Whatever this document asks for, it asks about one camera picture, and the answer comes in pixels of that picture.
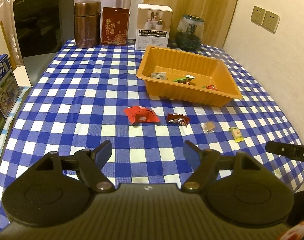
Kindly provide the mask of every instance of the dark green jar base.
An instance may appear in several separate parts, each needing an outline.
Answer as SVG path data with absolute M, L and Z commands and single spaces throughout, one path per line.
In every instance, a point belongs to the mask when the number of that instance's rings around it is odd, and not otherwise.
M 201 39 L 196 35 L 178 32 L 175 35 L 175 42 L 182 50 L 194 51 L 201 45 Z

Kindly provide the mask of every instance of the yellow candy bar wrapper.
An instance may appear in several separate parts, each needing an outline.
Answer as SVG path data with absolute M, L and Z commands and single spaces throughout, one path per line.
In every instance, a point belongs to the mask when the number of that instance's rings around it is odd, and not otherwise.
M 241 131 L 240 131 L 239 128 L 237 128 L 237 127 L 231 127 L 229 129 L 229 131 L 231 132 L 231 134 L 232 134 L 235 142 L 238 143 L 238 142 L 244 141 L 244 138 L 243 138 L 243 136 L 242 136 Z

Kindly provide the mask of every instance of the red candy wrapper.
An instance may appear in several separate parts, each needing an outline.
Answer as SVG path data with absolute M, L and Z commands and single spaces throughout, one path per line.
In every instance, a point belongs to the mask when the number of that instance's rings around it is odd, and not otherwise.
M 136 122 L 159 122 L 159 118 L 155 112 L 143 106 L 133 106 L 124 109 L 124 113 L 127 115 L 131 124 Z
M 277 240 L 301 240 L 304 239 L 304 221 L 283 233 Z
M 214 86 L 213 84 L 207 86 L 206 88 L 207 88 L 207 89 L 212 89 L 212 90 L 216 90 L 216 91 L 217 91 L 217 89 L 215 88 L 215 86 Z
M 168 114 L 166 118 L 167 122 L 178 123 L 179 125 L 183 125 L 188 127 L 188 123 L 190 122 L 190 118 L 184 114 Z

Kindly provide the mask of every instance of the white product box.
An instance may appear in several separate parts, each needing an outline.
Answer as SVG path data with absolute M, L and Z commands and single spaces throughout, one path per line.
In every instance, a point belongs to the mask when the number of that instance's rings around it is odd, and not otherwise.
M 167 47 L 172 9 L 169 6 L 138 4 L 135 49 L 148 45 Z

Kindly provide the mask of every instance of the brown thermos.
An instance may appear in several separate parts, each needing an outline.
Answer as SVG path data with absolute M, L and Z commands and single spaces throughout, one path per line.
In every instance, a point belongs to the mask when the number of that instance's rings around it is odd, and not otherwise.
M 74 37 L 78 48 L 100 43 L 101 2 L 78 2 L 74 6 Z

